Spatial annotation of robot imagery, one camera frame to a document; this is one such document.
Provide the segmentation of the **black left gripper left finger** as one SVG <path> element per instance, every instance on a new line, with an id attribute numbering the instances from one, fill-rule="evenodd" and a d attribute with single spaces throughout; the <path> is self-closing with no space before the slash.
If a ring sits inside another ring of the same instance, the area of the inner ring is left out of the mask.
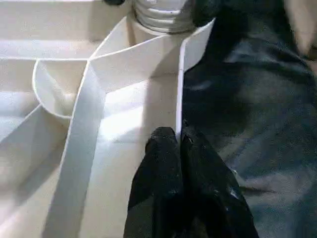
<path id="1" fill-rule="evenodd" d="M 135 172 L 127 207 L 125 238 L 179 238 L 184 225 L 184 186 L 175 132 L 156 128 Z"/>

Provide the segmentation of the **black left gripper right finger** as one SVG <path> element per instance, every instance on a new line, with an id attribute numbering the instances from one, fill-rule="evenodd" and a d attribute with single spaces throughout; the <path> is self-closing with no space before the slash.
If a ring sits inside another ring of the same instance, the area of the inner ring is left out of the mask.
<path id="1" fill-rule="evenodd" d="M 181 132 L 185 187 L 210 238 L 257 238 L 253 215 L 233 172 L 205 135 L 186 121 Z"/>

